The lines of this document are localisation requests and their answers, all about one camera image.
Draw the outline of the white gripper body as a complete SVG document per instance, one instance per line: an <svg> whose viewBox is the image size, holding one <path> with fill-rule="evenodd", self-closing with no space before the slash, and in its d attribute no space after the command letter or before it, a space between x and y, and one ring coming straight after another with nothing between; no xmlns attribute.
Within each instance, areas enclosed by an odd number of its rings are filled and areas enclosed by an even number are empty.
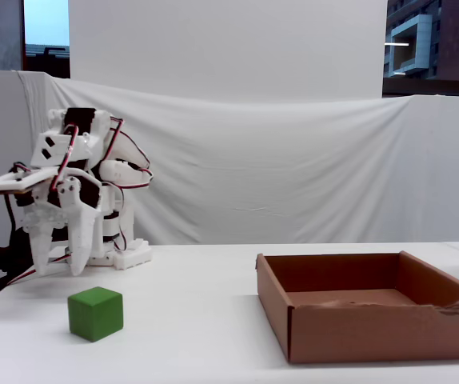
<svg viewBox="0 0 459 384"><path fill-rule="evenodd" d="M102 183L84 170L29 170L14 175L25 231L55 230L101 214Z"/></svg>

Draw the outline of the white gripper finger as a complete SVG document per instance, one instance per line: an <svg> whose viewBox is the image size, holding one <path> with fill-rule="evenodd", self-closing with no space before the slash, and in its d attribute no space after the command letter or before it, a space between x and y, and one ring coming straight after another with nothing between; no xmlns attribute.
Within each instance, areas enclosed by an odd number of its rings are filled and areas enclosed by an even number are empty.
<svg viewBox="0 0 459 384"><path fill-rule="evenodd" d="M46 274L54 228L51 225L29 227L30 248L37 275Z"/></svg>
<svg viewBox="0 0 459 384"><path fill-rule="evenodd" d="M59 187L59 201L66 216L70 271L78 276L89 260L94 238L96 209L81 200L78 178L66 178Z"/></svg>

